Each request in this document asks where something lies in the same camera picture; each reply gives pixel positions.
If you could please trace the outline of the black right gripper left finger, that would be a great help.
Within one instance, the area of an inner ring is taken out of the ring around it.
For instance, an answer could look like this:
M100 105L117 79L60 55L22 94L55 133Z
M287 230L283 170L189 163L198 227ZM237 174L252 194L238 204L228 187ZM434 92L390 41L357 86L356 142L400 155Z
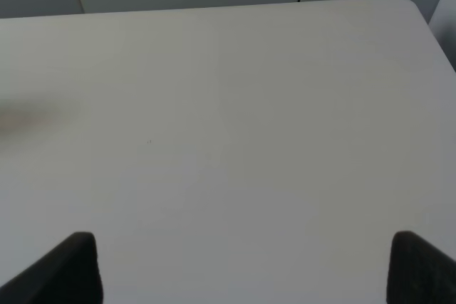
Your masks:
M102 303L95 236L75 232L1 287L2 303Z

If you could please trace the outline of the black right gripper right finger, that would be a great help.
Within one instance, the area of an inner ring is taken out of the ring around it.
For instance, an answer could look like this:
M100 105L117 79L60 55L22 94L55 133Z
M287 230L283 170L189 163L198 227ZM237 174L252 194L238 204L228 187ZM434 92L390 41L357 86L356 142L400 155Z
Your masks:
M412 231L393 237L386 303L454 303L455 260Z

